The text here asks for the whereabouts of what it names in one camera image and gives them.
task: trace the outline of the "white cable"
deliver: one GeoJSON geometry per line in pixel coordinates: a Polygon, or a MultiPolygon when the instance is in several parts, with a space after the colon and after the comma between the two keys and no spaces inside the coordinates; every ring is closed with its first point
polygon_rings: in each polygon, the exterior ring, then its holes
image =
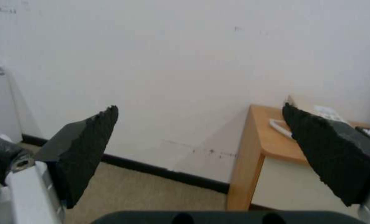
{"type": "Polygon", "coordinates": [[[280,133],[287,136],[288,138],[293,139],[291,137],[292,133],[289,132],[288,130],[282,128],[277,123],[284,123],[284,121],[283,120],[276,120],[276,119],[269,119],[269,124],[272,126],[272,128],[276,129],[276,131],[279,131],[280,133]]]}

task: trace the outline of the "white wall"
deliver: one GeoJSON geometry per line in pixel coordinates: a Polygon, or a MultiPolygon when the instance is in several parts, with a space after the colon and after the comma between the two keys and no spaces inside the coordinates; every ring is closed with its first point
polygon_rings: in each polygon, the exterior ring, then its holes
{"type": "Polygon", "coordinates": [[[24,133],[115,104],[107,153],[229,181],[250,103],[370,122],[370,0],[0,0],[0,64],[24,133]]]}

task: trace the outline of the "wall stain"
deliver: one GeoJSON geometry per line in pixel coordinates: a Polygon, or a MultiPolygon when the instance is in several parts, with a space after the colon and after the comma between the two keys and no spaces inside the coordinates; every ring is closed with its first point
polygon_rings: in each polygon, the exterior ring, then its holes
{"type": "MultiPolygon", "coordinates": [[[[196,151],[207,151],[209,153],[209,155],[211,155],[213,153],[216,153],[216,151],[214,149],[200,148],[200,147],[196,147],[196,146],[192,146],[192,145],[188,145],[188,144],[184,144],[184,143],[174,142],[174,141],[171,141],[171,140],[162,139],[162,141],[192,149],[192,153],[195,153],[196,151]]],[[[233,154],[232,153],[226,153],[226,152],[217,152],[217,153],[219,153],[220,158],[222,156],[229,156],[229,157],[234,157],[234,158],[236,158],[238,156],[237,154],[234,154],[234,153],[233,154]]]]}
{"type": "Polygon", "coordinates": [[[16,14],[15,9],[4,9],[2,7],[0,7],[0,12],[9,13],[9,14],[16,14]]]}
{"type": "Polygon", "coordinates": [[[242,31],[242,30],[243,30],[243,28],[239,27],[239,26],[235,26],[235,28],[234,28],[234,32],[242,31]]]}

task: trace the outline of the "wooden desk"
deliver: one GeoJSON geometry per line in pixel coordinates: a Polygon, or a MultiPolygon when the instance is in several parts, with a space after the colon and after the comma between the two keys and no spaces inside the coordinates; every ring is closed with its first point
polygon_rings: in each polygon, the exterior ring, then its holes
{"type": "Polygon", "coordinates": [[[251,105],[232,172],[227,210],[248,210],[266,156],[309,166],[295,140],[269,126],[269,119],[283,119],[281,109],[251,105]]]}

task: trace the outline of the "black baseboard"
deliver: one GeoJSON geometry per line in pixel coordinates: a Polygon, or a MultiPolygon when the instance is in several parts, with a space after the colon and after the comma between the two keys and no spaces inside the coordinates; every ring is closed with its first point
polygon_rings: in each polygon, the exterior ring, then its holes
{"type": "MultiPolygon", "coordinates": [[[[30,136],[30,135],[25,135],[25,134],[22,134],[22,139],[23,139],[22,141],[23,143],[27,143],[27,144],[31,144],[35,146],[44,146],[44,144],[47,143],[48,141],[46,139],[42,139],[42,138],[30,136]]],[[[207,179],[203,177],[198,177],[198,176],[191,175],[191,174],[169,171],[165,168],[152,166],[146,163],[140,163],[140,162],[130,160],[130,159],[124,159],[124,158],[120,158],[117,156],[104,154],[102,156],[101,161],[104,163],[114,165],[114,166],[136,170],[136,171],[143,172],[143,173],[149,173],[149,174],[156,175],[159,177],[164,177],[170,180],[176,180],[176,181],[179,181],[185,184],[203,187],[203,188],[207,188],[210,190],[215,190],[215,191],[218,191],[224,194],[227,194],[229,191],[228,183],[211,180],[211,179],[207,179]]]]}
{"type": "Polygon", "coordinates": [[[40,147],[44,146],[44,144],[48,142],[48,140],[46,139],[35,137],[35,136],[30,136],[30,135],[25,135],[25,134],[22,134],[22,139],[23,139],[22,140],[23,143],[34,145],[34,146],[40,146],[40,147]]]}

